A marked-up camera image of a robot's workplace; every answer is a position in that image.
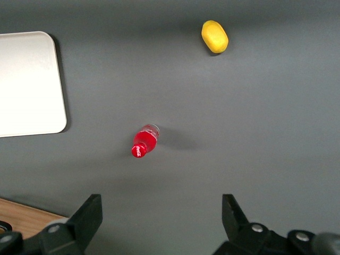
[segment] bottle cap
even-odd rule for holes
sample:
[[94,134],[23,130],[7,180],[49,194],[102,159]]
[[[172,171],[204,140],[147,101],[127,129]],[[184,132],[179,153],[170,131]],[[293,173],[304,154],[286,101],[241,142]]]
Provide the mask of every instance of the bottle cap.
[[131,152],[136,158],[144,157],[147,153],[147,146],[144,143],[137,143],[132,147]]

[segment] white board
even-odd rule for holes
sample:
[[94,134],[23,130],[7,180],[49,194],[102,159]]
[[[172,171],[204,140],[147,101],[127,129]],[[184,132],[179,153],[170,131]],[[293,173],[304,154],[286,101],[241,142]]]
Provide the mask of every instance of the white board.
[[65,126],[52,38],[40,31],[0,35],[0,137],[58,133]]

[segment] yellow object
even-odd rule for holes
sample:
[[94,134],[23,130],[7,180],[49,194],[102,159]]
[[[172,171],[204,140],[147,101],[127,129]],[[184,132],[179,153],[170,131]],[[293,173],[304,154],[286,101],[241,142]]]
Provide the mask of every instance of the yellow object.
[[228,36],[222,26],[213,20],[208,20],[202,27],[202,38],[213,53],[222,53],[228,46]]

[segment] gray table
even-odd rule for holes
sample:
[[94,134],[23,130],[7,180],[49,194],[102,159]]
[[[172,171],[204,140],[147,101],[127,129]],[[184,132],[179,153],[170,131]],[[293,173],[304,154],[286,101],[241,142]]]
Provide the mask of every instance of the gray table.
[[[68,125],[0,139],[0,195],[104,221],[88,254],[212,254],[223,193],[251,221],[340,232],[339,1],[1,1],[58,42]],[[229,36],[214,56],[202,24]],[[130,155],[135,132],[159,144]]]

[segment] plastic bottle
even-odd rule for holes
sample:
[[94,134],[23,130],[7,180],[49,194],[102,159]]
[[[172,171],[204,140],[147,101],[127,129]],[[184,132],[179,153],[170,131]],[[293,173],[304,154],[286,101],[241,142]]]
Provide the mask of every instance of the plastic bottle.
[[148,124],[141,128],[133,139],[132,155],[136,158],[144,157],[151,152],[159,137],[159,128],[156,125]]

